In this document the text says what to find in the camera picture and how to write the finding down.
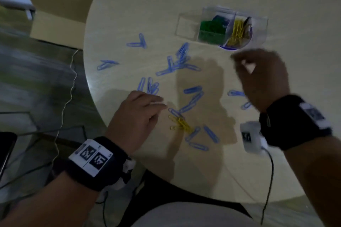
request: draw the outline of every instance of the round table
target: round table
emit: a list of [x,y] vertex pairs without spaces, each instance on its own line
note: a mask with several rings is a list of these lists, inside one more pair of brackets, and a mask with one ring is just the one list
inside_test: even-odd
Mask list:
[[[108,125],[120,103],[136,90],[141,78],[160,83],[158,95],[170,108],[180,109],[193,94],[183,90],[202,86],[204,96],[184,113],[192,127],[205,124],[219,137],[214,143],[202,129],[194,137],[208,151],[185,141],[186,133],[170,130],[168,110],[133,157],[147,169],[172,184],[199,195],[236,202],[264,202],[271,164],[267,155],[246,153],[239,125],[258,120],[253,108],[241,110],[244,97],[228,96],[242,90],[230,60],[231,52],[193,41],[202,8],[221,5],[268,16],[265,48],[276,50],[285,61],[292,92],[322,110],[334,124],[341,123],[341,63],[338,45],[340,0],[93,0],[84,42],[84,65],[95,105]],[[127,47],[144,35],[147,48]],[[167,57],[189,42],[189,69],[156,76],[168,67]],[[100,60],[114,65],[97,70]],[[340,129],[334,129],[340,135]],[[270,201],[303,195],[283,153],[269,148],[275,162]]]

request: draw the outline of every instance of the dark pants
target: dark pants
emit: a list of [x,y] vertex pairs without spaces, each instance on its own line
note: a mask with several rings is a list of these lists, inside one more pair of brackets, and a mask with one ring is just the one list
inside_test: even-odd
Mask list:
[[162,180],[148,170],[143,175],[141,183],[143,182],[143,188],[133,196],[118,227],[130,227],[150,210],[172,202],[215,204],[232,208],[251,217],[240,203],[225,202],[193,194]]

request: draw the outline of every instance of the white cable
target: white cable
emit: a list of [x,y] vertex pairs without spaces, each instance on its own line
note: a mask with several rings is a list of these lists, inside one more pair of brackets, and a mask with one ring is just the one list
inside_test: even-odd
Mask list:
[[[60,125],[60,128],[62,128],[63,127],[63,125],[64,125],[64,110],[65,110],[65,108],[66,108],[66,105],[68,105],[71,101],[72,101],[72,90],[73,90],[73,88],[75,87],[75,80],[76,80],[76,78],[77,78],[77,72],[76,71],[74,71],[73,69],[72,69],[72,64],[73,64],[73,57],[77,54],[77,52],[79,51],[79,49],[78,50],[76,50],[76,52],[75,53],[73,53],[73,55],[72,55],[72,57],[71,57],[71,63],[70,63],[70,69],[72,70],[72,72],[74,72],[75,73],[75,78],[73,79],[73,84],[72,84],[72,87],[71,87],[71,89],[70,89],[70,100],[68,100],[66,103],[65,103],[65,105],[64,105],[64,108],[62,109],[62,115],[61,115],[61,118],[62,118],[62,122],[61,122],[61,125]],[[57,150],[57,155],[56,155],[56,157],[54,157],[53,158],[53,160],[52,160],[52,168],[53,168],[53,163],[54,163],[54,161],[57,159],[57,157],[59,156],[59,148],[58,148],[58,145],[57,145],[57,138],[58,138],[58,136],[59,136],[59,130],[58,130],[58,132],[57,132],[57,135],[56,135],[56,138],[55,138],[55,140],[54,140],[54,144],[55,144],[55,147],[56,147],[56,150]]]

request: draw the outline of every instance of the pile of yellow paper clips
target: pile of yellow paper clips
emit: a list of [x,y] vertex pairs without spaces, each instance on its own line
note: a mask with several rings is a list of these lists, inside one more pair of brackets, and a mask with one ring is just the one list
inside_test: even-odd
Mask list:
[[168,115],[168,117],[170,118],[171,121],[177,123],[177,126],[170,127],[171,130],[181,129],[184,130],[186,133],[189,134],[193,133],[194,129],[191,128],[183,118],[178,118],[173,115]]
[[227,46],[240,46],[242,44],[242,39],[249,38],[247,29],[250,24],[248,24],[249,17],[243,20],[235,20],[233,25],[233,32],[231,37],[227,42]]

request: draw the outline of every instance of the wristband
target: wristband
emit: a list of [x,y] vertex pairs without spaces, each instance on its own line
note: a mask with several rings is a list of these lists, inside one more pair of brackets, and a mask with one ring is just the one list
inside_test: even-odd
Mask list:
[[127,158],[120,147],[101,136],[86,140],[70,155],[66,172],[76,182],[101,191],[118,181]]
[[321,112],[296,95],[275,101],[266,113],[260,114],[259,122],[268,144],[283,151],[332,134],[331,125]]

